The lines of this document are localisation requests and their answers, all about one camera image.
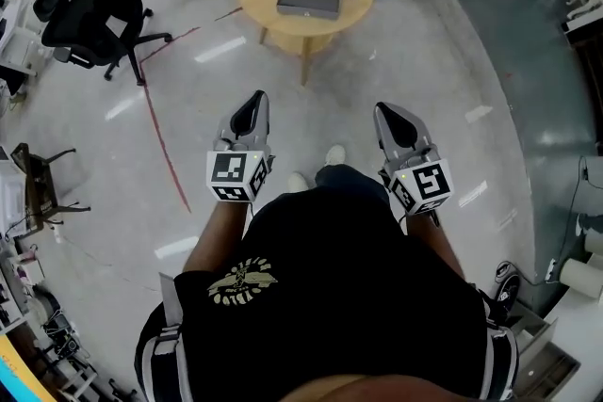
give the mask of white sneaker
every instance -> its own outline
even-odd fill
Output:
[[[325,166],[342,165],[346,162],[346,149],[341,144],[335,144],[327,153]]]
[[[308,183],[297,171],[290,174],[286,183],[289,193],[301,193],[302,191],[308,190]]]

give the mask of red line on floor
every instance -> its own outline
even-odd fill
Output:
[[[229,15],[233,15],[236,14],[237,12],[240,12],[243,9],[243,7],[239,7],[239,8],[235,8],[235,10],[232,10],[230,12],[228,12],[226,15],[222,15],[221,17],[219,17],[218,19],[216,19],[215,21],[220,21],[222,19],[225,19],[226,17],[228,17]]]
[[[140,65],[140,71],[142,76],[144,77],[144,71],[142,70],[142,65]],[[176,170],[173,168],[173,164],[170,160],[170,155],[168,154],[168,150],[166,148],[166,143],[163,140],[163,136],[161,136],[161,130],[159,129],[159,121],[157,120],[157,115],[155,113],[155,108],[153,107],[153,102],[151,101],[151,94],[149,93],[149,87],[144,85],[144,93],[147,97],[147,104],[149,105],[149,111],[151,112],[151,119],[153,120],[153,126],[155,127],[155,132],[157,133],[157,137],[159,138],[159,144],[161,145],[161,150],[163,151],[163,155],[166,158],[166,162],[168,163],[168,168],[170,169],[171,178],[173,179],[173,183],[176,185],[176,189],[180,194],[180,199],[185,204],[188,212],[192,214],[190,211],[190,205],[188,204],[187,195],[185,195],[184,189],[182,189],[182,185],[180,185],[180,180],[178,180],[178,175],[176,174]]]
[[[200,27],[193,27],[189,31],[185,32],[184,34],[182,34],[178,37],[174,37],[171,42],[162,45],[161,47],[159,47],[159,49],[152,51],[148,56],[146,56],[144,59],[142,59],[141,62],[139,62],[140,73],[142,74],[142,77],[146,79],[146,75],[144,74],[144,70],[142,69],[142,63],[145,60],[149,60],[155,54],[161,52],[163,49],[165,49],[169,45],[172,45],[177,40],[182,39],[183,37],[186,37],[188,34],[192,34],[193,32],[195,32],[199,29],[200,29]],[[176,170],[173,167],[173,163],[171,162],[170,155],[168,154],[168,149],[166,148],[166,143],[163,140],[163,136],[161,135],[161,129],[159,128],[159,121],[157,120],[155,108],[153,107],[153,101],[151,101],[151,93],[149,92],[149,86],[147,84],[144,85],[144,94],[147,98],[147,104],[149,105],[149,111],[151,112],[151,119],[153,120],[153,126],[155,127],[155,132],[157,133],[157,138],[159,139],[159,144],[161,145],[161,150],[163,151],[163,155],[166,158],[166,163],[168,163],[168,168],[170,169],[171,178],[173,179],[173,183],[176,185],[176,189],[178,190],[180,199],[185,204],[186,208],[188,209],[188,212],[192,214],[192,211],[190,210],[190,205],[188,204],[187,195],[185,194],[185,190],[182,188],[182,185],[180,184],[180,180],[178,179],[178,174],[176,173]]]
[[[192,34],[193,32],[199,30],[200,27],[193,27],[191,28],[189,31],[185,32],[184,34],[181,34],[178,37],[174,37],[173,40],[171,42],[165,43],[163,44],[161,47],[159,47],[158,49],[152,51],[148,56],[146,56],[144,59],[141,60],[141,62],[139,64],[142,64],[145,60],[150,59],[151,57],[153,57],[155,54],[160,53],[161,51],[163,51],[166,47],[172,45],[173,43],[175,43],[177,40],[182,39],[183,37],[186,37],[188,34]]]

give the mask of foot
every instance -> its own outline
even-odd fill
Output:
[[[292,172],[286,183],[289,193],[301,193],[308,190],[308,183],[298,172]]]
[[[584,213],[578,213],[578,217],[576,218],[576,236],[580,236],[584,233],[584,228],[582,228],[582,220],[584,219]]]
[[[325,166],[342,165],[346,162],[346,150],[341,144],[335,144],[327,153]]]
[[[509,275],[504,282],[500,284],[497,293],[497,302],[502,304],[507,313],[511,311],[513,304],[517,300],[520,286],[521,278],[516,273]]]

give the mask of wooden chair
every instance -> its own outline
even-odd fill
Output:
[[[11,157],[17,166],[25,173],[25,211],[28,231],[17,239],[23,239],[44,228],[44,222],[62,224],[49,221],[57,213],[80,213],[90,211],[90,208],[74,208],[58,204],[57,193],[50,172],[50,164],[67,153],[75,153],[75,149],[63,151],[48,159],[29,152],[29,146],[22,142],[12,152]]]

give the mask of white cylinder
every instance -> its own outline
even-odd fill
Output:
[[[595,230],[586,232],[584,249],[590,253],[603,256],[603,234],[597,233]]]
[[[603,271],[572,258],[563,265],[559,281],[599,301],[603,295]]]

